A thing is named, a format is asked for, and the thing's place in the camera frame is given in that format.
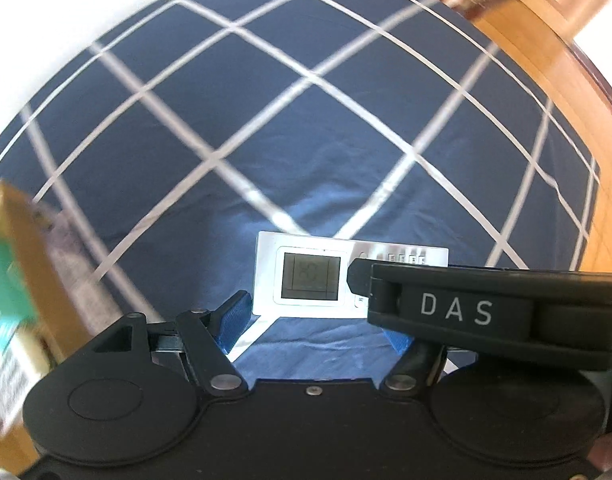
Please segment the person's hand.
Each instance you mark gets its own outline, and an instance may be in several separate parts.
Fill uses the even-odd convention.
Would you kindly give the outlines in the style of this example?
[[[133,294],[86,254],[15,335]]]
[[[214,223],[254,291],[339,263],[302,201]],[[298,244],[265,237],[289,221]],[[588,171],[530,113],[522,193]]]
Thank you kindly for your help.
[[[612,469],[612,432],[594,442],[588,460],[602,472]]]

